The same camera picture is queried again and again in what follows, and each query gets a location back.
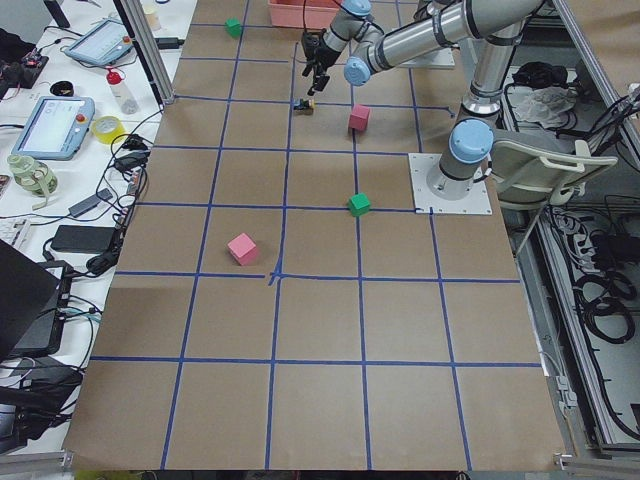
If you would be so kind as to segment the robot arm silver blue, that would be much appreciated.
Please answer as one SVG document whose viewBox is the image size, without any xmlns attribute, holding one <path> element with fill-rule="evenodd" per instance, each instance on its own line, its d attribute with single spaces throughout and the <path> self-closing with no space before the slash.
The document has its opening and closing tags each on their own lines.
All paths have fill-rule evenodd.
<svg viewBox="0 0 640 480">
<path fill-rule="evenodd" d="M 362 86 L 377 73 L 475 39 L 483 48 L 458 118 L 494 124 L 509 60 L 521 42 L 526 21 L 541 5 L 528 0 L 420 1 L 411 23 L 386 32 L 375 23 L 368 1 L 341 1 L 328 28 L 302 33 L 303 75 L 313 77 L 308 94 L 324 90 L 328 70 L 351 42 L 358 46 L 347 59 L 343 75 L 349 84 Z"/>
</svg>

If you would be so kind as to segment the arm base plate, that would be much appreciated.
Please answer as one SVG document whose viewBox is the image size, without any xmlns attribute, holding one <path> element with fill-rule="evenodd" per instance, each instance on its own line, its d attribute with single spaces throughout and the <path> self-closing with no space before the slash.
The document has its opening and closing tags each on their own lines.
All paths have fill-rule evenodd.
<svg viewBox="0 0 640 480">
<path fill-rule="evenodd" d="M 444 48 L 407 60 L 399 65 L 402 68 L 454 69 L 455 60 L 452 48 Z"/>
<path fill-rule="evenodd" d="M 409 173 L 414 211 L 436 215 L 491 215 L 493 213 L 486 182 L 477 168 L 468 180 L 453 180 L 440 169 L 440 154 L 409 153 Z"/>
</svg>

